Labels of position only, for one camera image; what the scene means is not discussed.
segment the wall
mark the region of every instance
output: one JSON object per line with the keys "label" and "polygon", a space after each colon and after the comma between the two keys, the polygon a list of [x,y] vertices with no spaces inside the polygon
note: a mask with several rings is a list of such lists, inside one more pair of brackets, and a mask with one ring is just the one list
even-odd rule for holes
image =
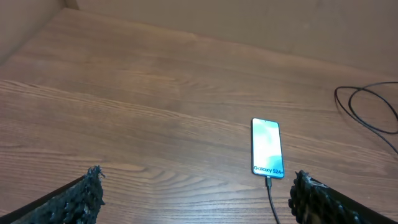
{"label": "wall", "polygon": [[63,7],[61,0],[0,0],[0,65]]}
{"label": "wall", "polygon": [[76,0],[83,11],[394,73],[396,0]]}

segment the black cable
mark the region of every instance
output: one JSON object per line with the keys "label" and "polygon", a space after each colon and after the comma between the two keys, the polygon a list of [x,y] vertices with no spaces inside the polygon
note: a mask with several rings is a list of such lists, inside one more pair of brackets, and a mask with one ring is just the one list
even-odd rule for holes
{"label": "black cable", "polygon": [[275,220],[277,224],[280,224],[279,218],[278,218],[278,214],[276,214],[276,210],[274,207],[274,203],[272,201],[272,197],[271,197],[271,187],[272,187],[272,181],[270,177],[266,177],[266,186],[267,186],[267,191],[268,191],[268,199],[269,199],[269,203],[271,204],[271,209],[272,212],[274,213],[275,216]]}
{"label": "black cable", "polygon": [[[354,119],[355,121],[357,121],[359,124],[362,124],[365,128],[368,128],[369,130],[371,130],[374,134],[377,134],[381,139],[383,139],[383,140],[384,140],[384,141],[385,141],[385,142],[398,154],[398,150],[397,150],[385,137],[383,137],[380,133],[378,133],[378,131],[379,131],[379,132],[381,132],[381,133],[386,133],[386,134],[398,134],[398,130],[397,130],[397,131],[394,131],[394,132],[391,132],[391,131],[386,131],[386,130],[383,130],[383,129],[381,129],[381,128],[377,128],[377,127],[374,127],[373,125],[370,125],[369,123],[365,122],[361,117],[358,116],[358,114],[355,112],[355,110],[353,109],[352,104],[351,104],[351,100],[353,99],[353,97],[354,97],[355,94],[359,93],[360,91],[366,91],[366,92],[368,92],[368,93],[371,93],[371,94],[377,96],[377,97],[380,98],[382,101],[384,101],[384,102],[387,104],[387,106],[390,107],[391,111],[392,111],[393,114],[395,115],[396,120],[397,120],[397,122],[398,122],[398,114],[397,114],[397,112],[395,111],[394,107],[392,107],[391,104],[390,104],[385,98],[383,98],[381,95],[379,95],[379,94],[377,94],[377,93],[375,93],[375,92],[373,92],[373,91],[367,89],[367,88],[369,88],[369,87],[371,87],[371,86],[383,85],[383,84],[398,84],[398,82],[379,82],[379,83],[373,83],[373,84],[370,84],[370,85],[366,85],[366,86],[364,86],[364,87],[339,86],[339,87],[337,87],[337,88],[335,89],[335,101],[338,102],[338,104],[341,106],[341,108],[342,108],[351,118],[353,118],[353,119]],[[339,98],[338,98],[338,95],[337,95],[337,91],[338,91],[339,89],[344,89],[344,88],[349,88],[349,89],[354,89],[354,90],[356,90],[353,94],[351,94],[351,96],[350,96],[349,99],[348,99],[348,108],[349,108],[349,110],[350,110],[351,112],[349,112],[349,111],[341,104],[341,102],[340,102],[340,100],[339,100]]]}

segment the phone screen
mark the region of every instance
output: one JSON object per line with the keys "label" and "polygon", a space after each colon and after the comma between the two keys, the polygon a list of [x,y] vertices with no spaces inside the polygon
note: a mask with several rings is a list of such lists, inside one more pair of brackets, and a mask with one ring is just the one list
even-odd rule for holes
{"label": "phone screen", "polygon": [[275,121],[252,120],[252,171],[257,175],[284,177],[284,162],[279,124]]}

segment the black textured object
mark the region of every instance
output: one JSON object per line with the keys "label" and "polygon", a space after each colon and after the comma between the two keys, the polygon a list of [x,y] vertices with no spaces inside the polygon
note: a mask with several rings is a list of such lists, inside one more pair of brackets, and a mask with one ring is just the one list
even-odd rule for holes
{"label": "black textured object", "polygon": [[289,207],[298,223],[397,223],[300,171],[290,190]]}
{"label": "black textured object", "polygon": [[0,224],[94,224],[103,189],[99,166],[48,195],[0,217]]}

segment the tabletop surface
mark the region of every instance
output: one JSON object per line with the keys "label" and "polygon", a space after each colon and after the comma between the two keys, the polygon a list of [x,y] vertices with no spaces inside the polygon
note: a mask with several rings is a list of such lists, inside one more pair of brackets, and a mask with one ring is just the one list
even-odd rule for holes
{"label": "tabletop surface", "polygon": [[[0,215],[99,164],[98,223],[275,223],[251,172],[250,122],[263,118],[280,124],[282,223],[295,223],[299,170],[398,220],[398,155],[333,99],[394,78],[64,9],[0,67]],[[374,90],[397,107],[397,86]],[[397,127],[369,94],[353,106]]]}

